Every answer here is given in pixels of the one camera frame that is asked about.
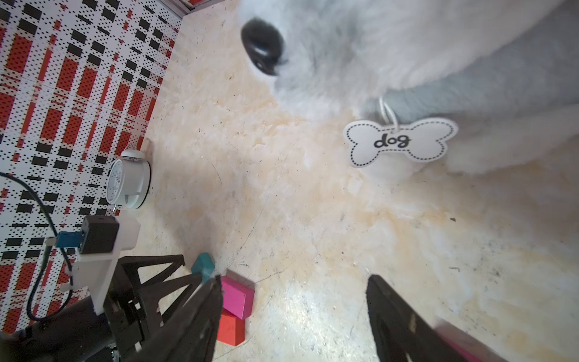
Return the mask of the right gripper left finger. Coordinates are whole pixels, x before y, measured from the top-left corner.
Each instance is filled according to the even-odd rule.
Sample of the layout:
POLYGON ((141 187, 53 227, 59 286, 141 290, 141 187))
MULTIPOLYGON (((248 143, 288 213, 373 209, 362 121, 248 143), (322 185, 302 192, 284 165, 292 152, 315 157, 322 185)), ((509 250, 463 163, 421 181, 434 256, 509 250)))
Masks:
POLYGON ((216 276, 203 284, 129 360, 212 361, 222 311, 222 281, 216 276))

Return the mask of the magenta block group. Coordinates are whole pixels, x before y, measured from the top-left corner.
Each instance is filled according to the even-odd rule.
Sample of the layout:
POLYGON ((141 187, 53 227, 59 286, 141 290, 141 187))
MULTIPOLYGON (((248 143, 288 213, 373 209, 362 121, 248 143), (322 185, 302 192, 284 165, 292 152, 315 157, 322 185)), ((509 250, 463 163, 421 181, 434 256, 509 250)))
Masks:
POLYGON ((244 277, 233 271, 227 271, 221 277, 223 290, 223 308, 241 320, 246 320, 253 313, 255 289, 244 277))

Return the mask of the orange red block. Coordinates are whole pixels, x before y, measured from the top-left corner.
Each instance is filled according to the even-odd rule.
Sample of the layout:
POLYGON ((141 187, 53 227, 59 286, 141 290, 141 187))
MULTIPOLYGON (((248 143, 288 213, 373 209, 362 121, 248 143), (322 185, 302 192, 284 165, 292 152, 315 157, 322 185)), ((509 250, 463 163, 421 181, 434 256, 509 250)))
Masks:
POLYGON ((223 309, 217 340, 230 346, 241 345, 245 341, 245 320, 223 309))

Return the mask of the teal cube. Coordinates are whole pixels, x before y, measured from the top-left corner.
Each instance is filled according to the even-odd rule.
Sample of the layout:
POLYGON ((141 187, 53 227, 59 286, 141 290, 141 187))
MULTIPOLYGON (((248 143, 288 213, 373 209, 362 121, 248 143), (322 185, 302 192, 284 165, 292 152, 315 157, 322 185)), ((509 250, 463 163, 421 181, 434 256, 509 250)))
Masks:
POLYGON ((191 267, 191 273, 201 276, 201 283, 208 282, 215 272, 215 264, 209 253, 201 253, 191 267))

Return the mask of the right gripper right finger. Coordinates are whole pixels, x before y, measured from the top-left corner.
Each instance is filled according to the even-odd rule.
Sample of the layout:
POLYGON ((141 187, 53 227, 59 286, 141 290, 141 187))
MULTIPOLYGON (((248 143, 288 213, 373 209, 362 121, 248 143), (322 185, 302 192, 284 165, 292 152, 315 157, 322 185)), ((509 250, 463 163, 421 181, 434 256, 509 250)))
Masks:
POLYGON ((380 361, 464 361, 379 275, 366 288, 369 322, 380 361))

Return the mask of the magenta rectangular block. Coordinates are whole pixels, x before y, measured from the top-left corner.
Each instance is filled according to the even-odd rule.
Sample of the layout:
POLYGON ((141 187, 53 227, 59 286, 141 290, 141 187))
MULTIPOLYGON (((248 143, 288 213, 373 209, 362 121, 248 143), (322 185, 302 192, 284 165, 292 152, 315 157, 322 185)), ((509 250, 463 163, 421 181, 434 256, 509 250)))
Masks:
POLYGON ((467 361, 507 362, 490 347, 442 318, 437 319, 434 330, 467 361))

